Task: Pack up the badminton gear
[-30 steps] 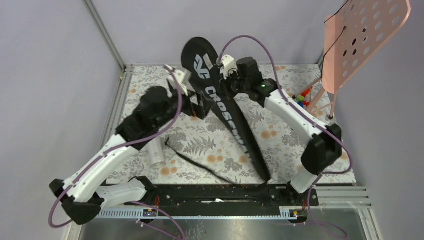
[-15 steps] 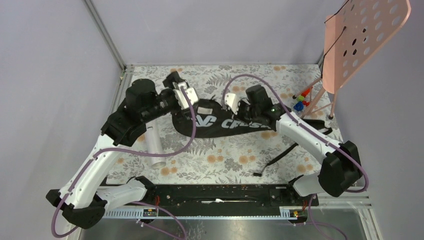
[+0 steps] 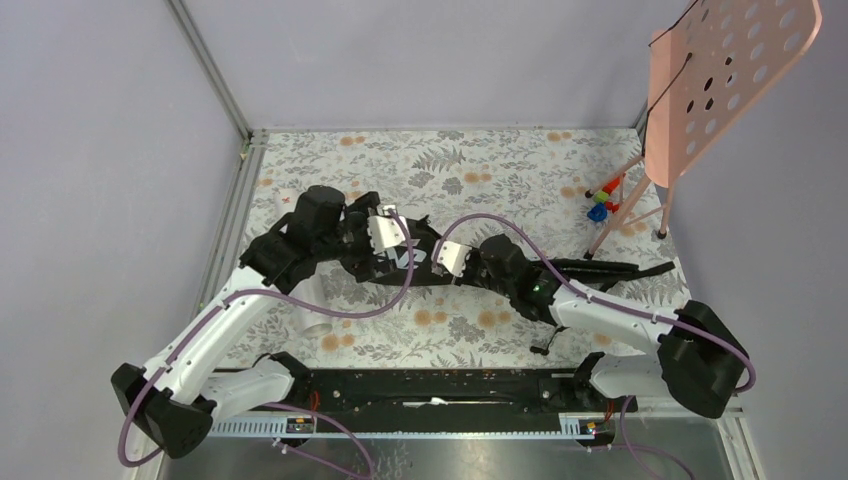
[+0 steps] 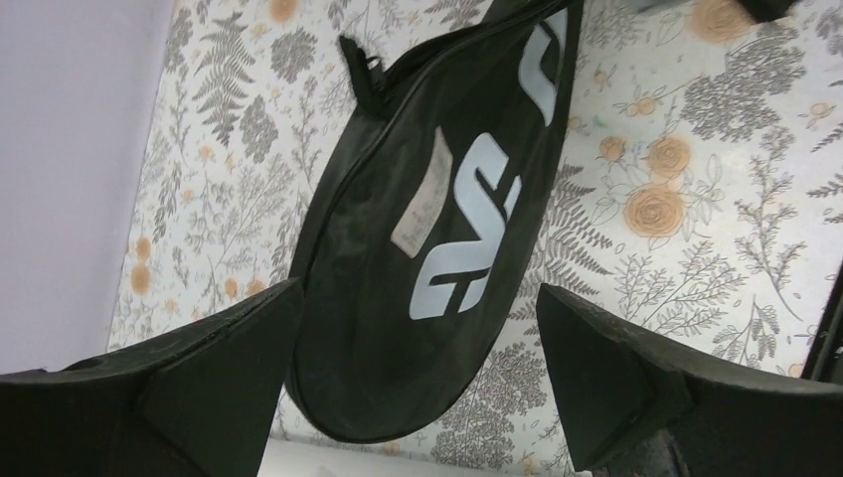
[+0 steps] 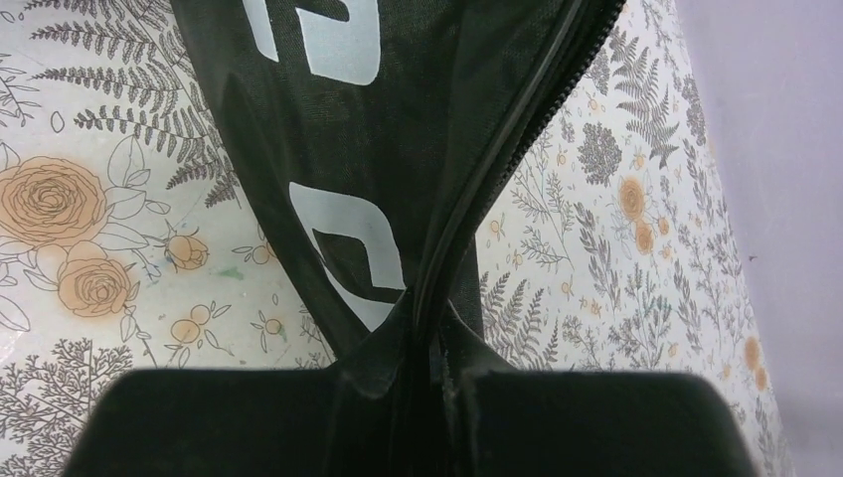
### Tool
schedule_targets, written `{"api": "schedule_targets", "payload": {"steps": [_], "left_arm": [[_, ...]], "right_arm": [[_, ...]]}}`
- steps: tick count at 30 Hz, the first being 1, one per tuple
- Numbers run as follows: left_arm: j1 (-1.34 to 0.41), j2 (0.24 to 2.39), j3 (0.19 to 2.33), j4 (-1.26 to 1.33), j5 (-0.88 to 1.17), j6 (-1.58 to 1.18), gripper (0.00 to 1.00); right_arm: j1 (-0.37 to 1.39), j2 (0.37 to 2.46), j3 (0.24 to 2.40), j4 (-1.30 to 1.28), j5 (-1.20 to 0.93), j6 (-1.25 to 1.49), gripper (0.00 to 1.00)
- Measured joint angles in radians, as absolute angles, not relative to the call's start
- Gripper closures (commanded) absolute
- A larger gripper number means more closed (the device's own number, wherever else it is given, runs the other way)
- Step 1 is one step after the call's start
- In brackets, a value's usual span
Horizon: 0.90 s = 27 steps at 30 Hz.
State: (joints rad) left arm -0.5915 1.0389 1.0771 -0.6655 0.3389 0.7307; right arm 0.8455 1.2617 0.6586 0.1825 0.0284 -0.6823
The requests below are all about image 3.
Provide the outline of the black Crossway racket bag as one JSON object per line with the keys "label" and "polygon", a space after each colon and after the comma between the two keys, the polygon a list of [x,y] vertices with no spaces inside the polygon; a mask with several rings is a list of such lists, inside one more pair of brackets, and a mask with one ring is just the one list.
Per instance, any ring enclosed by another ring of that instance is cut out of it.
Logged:
{"label": "black Crossway racket bag", "polygon": [[[448,240],[430,227],[427,218],[409,220],[407,228],[409,237],[405,244],[381,253],[388,257],[395,271],[382,277],[382,282],[370,283],[411,287],[453,284],[453,276],[434,274],[431,264],[436,246]],[[634,264],[591,259],[530,260],[504,234],[489,237],[480,246],[471,248],[480,253],[491,276],[489,288],[484,290],[508,299],[525,319],[554,325],[560,330],[569,326],[553,314],[554,296],[559,289],[571,291],[585,287],[589,292],[582,299],[589,302],[595,294],[606,293],[620,282],[656,277],[675,269],[672,262],[641,270]]]}

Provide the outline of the white shuttlecock tube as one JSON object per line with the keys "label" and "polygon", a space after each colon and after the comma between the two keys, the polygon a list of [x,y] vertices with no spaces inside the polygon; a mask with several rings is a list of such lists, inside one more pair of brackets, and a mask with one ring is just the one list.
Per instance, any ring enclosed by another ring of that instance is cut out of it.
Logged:
{"label": "white shuttlecock tube", "polygon": [[[294,211],[299,191],[296,189],[280,189],[273,196],[275,213],[281,218]],[[305,301],[314,306],[327,308],[324,288],[318,274],[304,280],[290,293],[290,296]],[[332,330],[332,318],[319,312],[295,306],[293,323],[296,332],[303,337],[314,339],[326,335]]]}

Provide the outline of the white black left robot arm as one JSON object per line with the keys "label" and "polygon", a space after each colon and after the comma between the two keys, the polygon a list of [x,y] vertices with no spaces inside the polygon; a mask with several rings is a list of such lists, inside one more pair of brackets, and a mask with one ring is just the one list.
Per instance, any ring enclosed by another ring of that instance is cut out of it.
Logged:
{"label": "white black left robot arm", "polygon": [[246,371],[212,375],[273,303],[297,307],[299,332],[315,333],[332,318],[381,315],[410,288],[412,262],[401,269],[400,290],[376,309],[332,310],[319,290],[315,274],[323,262],[367,266],[398,247],[414,255],[408,220],[376,193],[348,204],[342,192],[316,185],[297,196],[285,193],[277,212],[279,219],[249,244],[219,292],[171,343],[142,366],[124,363],[113,373],[125,415],[117,446],[123,466],[140,467],[159,454],[183,457],[217,422],[254,407],[277,402],[296,411],[307,404],[308,381],[272,357]]}

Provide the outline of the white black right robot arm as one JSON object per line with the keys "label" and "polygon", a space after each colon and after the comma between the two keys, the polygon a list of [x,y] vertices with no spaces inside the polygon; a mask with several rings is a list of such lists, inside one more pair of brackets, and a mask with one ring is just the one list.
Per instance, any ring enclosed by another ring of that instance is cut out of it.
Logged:
{"label": "white black right robot arm", "polygon": [[554,273],[550,263],[529,260],[505,235],[477,248],[443,241],[432,258],[458,283],[504,296],[527,320],[592,331],[635,349],[627,356],[593,353],[580,365],[584,377],[573,396],[589,412],[619,397],[670,397],[717,419],[751,364],[708,305],[689,300],[678,309],[657,307],[595,290]]}

